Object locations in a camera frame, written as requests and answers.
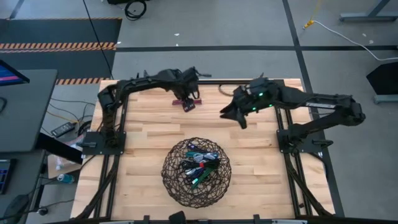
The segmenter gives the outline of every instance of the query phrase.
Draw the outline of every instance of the white cable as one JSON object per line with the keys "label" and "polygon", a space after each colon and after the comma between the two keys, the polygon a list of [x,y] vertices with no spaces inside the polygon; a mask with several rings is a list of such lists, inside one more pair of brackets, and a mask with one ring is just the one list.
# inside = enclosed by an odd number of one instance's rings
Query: white cable
{"label": "white cable", "polygon": [[340,34],[340,33],[336,32],[336,31],[334,31],[334,30],[331,30],[331,29],[327,28],[327,27],[326,27],[325,25],[323,25],[321,22],[318,22],[318,21],[313,21],[313,22],[314,22],[314,23],[317,23],[317,24],[319,24],[319,25],[321,25],[321,26],[323,26],[323,28],[327,29],[328,31],[330,31],[330,32],[332,32],[332,33],[334,33],[334,34],[339,35],[340,37],[342,37],[342,38],[344,38],[344,39],[350,41],[350,42],[353,43],[353,44],[356,44],[356,45],[358,45],[358,46],[363,47],[365,50],[367,50],[367,51],[368,51],[376,60],[378,60],[378,61],[398,60],[398,57],[379,59],[379,58],[376,57],[367,47],[363,46],[362,44],[359,44],[359,43],[357,43],[357,42],[355,42],[355,41],[352,41],[352,40],[350,40],[348,37],[344,36],[343,34]]}

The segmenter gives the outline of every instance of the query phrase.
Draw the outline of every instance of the orange and black caution tape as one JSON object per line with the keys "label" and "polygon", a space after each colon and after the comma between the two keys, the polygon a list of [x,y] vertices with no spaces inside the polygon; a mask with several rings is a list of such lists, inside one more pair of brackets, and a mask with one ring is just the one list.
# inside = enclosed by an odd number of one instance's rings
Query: orange and black caution tape
{"label": "orange and black caution tape", "polygon": [[66,78],[58,79],[56,85],[84,85],[84,84],[97,84],[102,80],[109,80],[109,78]]}
{"label": "orange and black caution tape", "polygon": [[[116,44],[112,42],[101,42],[103,50],[116,50]],[[64,52],[100,50],[97,42],[80,43],[0,43],[0,53],[26,53],[26,52]]]}
{"label": "orange and black caution tape", "polygon": [[[13,20],[88,20],[89,18],[18,18]],[[91,19],[122,19],[122,17],[97,17]]]}

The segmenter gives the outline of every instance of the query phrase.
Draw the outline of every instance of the yellow cable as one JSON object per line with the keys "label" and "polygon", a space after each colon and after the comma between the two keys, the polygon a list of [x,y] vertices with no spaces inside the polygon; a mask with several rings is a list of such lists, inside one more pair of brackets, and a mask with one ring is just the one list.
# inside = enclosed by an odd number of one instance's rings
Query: yellow cable
{"label": "yellow cable", "polygon": [[64,119],[64,120],[67,120],[67,121],[70,121],[70,122],[73,122],[73,123],[79,123],[79,121],[75,121],[75,120],[72,120],[72,119],[68,119],[68,118],[65,118],[65,117],[63,117],[63,116],[59,116],[59,115],[53,114],[53,113],[51,113],[51,112],[49,112],[49,111],[48,111],[47,113],[51,114],[52,116],[56,116],[56,117],[58,117],[58,118],[62,118],[62,119]]}
{"label": "yellow cable", "polygon": [[303,29],[306,29],[306,28],[308,28],[310,25],[313,24],[312,18],[317,14],[317,12],[318,12],[318,10],[319,10],[319,8],[320,8],[321,2],[322,2],[322,0],[318,0],[318,1],[317,1],[317,5],[315,6],[315,9],[313,10],[312,16],[311,16],[310,20],[304,25]]}

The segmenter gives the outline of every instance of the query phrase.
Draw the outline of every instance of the keyboard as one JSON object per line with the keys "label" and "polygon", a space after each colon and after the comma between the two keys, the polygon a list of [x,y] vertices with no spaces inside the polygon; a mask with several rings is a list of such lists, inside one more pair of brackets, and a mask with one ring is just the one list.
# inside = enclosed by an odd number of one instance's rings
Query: keyboard
{"label": "keyboard", "polygon": [[0,195],[6,193],[15,159],[0,159]]}

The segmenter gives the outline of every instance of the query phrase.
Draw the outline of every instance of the black floor mat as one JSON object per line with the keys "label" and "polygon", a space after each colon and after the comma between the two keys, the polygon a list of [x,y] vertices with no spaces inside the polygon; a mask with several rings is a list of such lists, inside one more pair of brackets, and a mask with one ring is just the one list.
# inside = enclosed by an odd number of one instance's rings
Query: black floor mat
{"label": "black floor mat", "polygon": [[[114,46],[118,40],[121,19],[93,19],[93,23],[100,42],[106,42],[106,46]],[[99,78],[110,77],[101,50],[98,47],[83,47],[90,44],[98,46],[88,19],[1,21],[0,28],[2,28],[0,30],[0,59],[18,70],[56,69],[60,80],[77,80],[78,78],[100,80]],[[104,49],[112,68],[114,47]]]}

